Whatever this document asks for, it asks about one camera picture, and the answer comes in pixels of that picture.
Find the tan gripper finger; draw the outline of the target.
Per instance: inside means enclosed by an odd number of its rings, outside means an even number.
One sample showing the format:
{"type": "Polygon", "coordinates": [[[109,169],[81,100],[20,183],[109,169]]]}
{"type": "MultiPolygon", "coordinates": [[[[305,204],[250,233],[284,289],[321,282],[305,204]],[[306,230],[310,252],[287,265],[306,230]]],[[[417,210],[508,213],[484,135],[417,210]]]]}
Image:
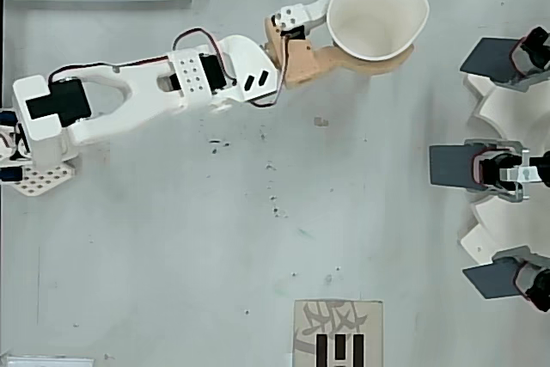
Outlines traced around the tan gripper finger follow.
{"type": "Polygon", "coordinates": [[[344,51],[340,46],[333,44],[338,51],[337,67],[352,70],[364,75],[384,75],[402,66],[414,51],[414,45],[410,45],[405,51],[398,55],[380,61],[364,60],[353,57],[350,53],[344,51]]]}

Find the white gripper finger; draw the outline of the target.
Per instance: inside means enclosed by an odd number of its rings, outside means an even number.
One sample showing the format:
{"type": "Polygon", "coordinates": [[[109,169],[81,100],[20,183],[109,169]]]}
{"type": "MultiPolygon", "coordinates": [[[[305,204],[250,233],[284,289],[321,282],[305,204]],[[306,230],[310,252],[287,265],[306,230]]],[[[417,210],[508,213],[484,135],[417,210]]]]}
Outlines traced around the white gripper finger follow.
{"type": "Polygon", "coordinates": [[[296,3],[284,6],[274,14],[272,20],[282,32],[298,29],[309,34],[313,28],[319,27],[326,21],[330,1],[316,0],[308,4],[296,3]]]}

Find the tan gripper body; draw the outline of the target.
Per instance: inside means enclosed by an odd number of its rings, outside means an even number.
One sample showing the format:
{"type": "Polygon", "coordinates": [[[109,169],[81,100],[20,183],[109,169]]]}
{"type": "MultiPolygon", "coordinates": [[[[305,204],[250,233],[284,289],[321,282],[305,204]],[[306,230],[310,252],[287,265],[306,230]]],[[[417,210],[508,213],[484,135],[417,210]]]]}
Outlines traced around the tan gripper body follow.
{"type": "Polygon", "coordinates": [[[281,71],[287,88],[312,81],[335,67],[333,61],[340,52],[337,46],[315,49],[303,27],[285,31],[274,16],[265,19],[264,27],[264,50],[281,71]]]}

